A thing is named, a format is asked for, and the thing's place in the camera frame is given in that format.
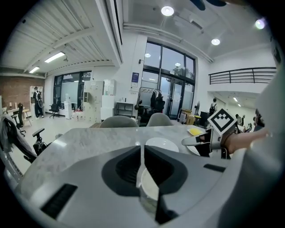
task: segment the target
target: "ceiling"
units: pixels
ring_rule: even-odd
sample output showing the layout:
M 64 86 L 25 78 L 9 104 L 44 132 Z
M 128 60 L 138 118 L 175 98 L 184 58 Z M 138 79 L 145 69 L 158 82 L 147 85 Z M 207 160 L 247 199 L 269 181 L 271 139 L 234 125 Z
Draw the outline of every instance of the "ceiling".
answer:
M 259 94 L 247 93 L 247 92 L 229 92 L 229 91 L 218 91 L 212 93 L 218 99 L 221 99 L 225 103 L 230 105 L 240 104 L 242 107 L 256 109 L 256 98 Z
M 206 10 L 200 11 L 190 0 L 123 1 L 128 3 L 128 12 L 124 14 L 125 24 L 147 25 L 169 32 L 191 43 L 210 58 L 269 43 L 266 29 L 254 27 L 259 16 L 249 6 L 227 4 L 216 7 L 204 0 Z M 160 11 L 166 5 L 174 9 L 170 17 Z M 202 28 L 193 25 L 190 20 Z M 211 44 L 214 38 L 220 39 L 220 45 Z
M 0 66 L 23 72 L 39 66 L 37 72 L 45 73 L 79 63 L 110 62 L 108 44 L 97 29 L 97 12 L 95 1 L 39 1 L 15 28 Z M 44 62 L 60 51 L 65 56 Z

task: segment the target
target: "round ceiling light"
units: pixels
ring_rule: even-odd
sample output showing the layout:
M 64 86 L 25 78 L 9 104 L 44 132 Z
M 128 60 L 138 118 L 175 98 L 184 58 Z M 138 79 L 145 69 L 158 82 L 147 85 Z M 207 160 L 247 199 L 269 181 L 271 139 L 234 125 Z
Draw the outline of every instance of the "round ceiling light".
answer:
M 174 9 L 170 6 L 164 6 L 161 9 L 161 13 L 165 16 L 171 16 L 174 13 Z
M 212 39 L 212 44 L 213 45 L 219 45 L 220 44 L 220 40 L 219 39 Z
M 263 29 L 265 27 L 265 23 L 262 19 L 259 19 L 255 22 L 255 27 L 258 29 Z

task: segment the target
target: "gray chair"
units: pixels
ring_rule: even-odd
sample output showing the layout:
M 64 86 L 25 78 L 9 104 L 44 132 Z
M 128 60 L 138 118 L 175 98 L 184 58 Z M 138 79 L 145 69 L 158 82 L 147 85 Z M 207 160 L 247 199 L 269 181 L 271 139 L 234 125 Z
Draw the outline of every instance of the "gray chair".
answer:
M 154 113 L 152 114 L 147 126 L 172 126 L 173 123 L 169 119 L 168 116 L 166 116 L 163 113 Z
M 127 116 L 112 116 L 104 120 L 99 128 L 111 127 L 138 127 L 138 125 Z

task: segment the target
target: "blue poster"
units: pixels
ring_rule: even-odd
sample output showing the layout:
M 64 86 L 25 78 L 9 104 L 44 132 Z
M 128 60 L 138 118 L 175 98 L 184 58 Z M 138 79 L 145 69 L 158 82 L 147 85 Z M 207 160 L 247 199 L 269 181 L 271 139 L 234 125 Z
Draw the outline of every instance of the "blue poster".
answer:
M 138 76 L 139 76 L 139 73 L 133 72 L 132 82 L 138 82 Z

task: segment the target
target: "ceiling light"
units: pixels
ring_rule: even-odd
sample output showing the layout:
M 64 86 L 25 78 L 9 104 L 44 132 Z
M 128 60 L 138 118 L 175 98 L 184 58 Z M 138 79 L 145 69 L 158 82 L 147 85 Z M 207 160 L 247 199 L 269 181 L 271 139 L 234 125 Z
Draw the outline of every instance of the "ceiling light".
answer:
M 172 7 L 170 6 L 164 6 L 162 9 L 161 9 L 161 13 L 165 16 L 171 16 L 173 13 L 174 13 L 174 10 Z
M 262 19 L 259 19 L 255 22 L 255 27 L 258 29 L 263 29 L 265 27 L 265 23 Z
M 30 71 L 30 73 L 34 73 L 36 70 L 38 70 L 39 69 L 39 67 L 35 67 L 34 69 L 32 69 L 31 71 Z
M 212 39 L 212 44 L 213 45 L 219 45 L 220 44 L 220 40 L 219 39 Z
M 47 63 L 49 63 L 49 62 L 51 62 L 52 60 L 55 60 L 55 59 L 57 59 L 57 58 L 59 58 L 59 57 L 61 57 L 61 56 L 64 56 L 65 54 L 63 53 L 63 52 L 60 52 L 60 53 L 58 53 L 58 54 L 56 54 L 56 55 L 54 55 L 54 56 L 51 56 L 49 59 L 47 59 L 45 62 L 47 62 Z

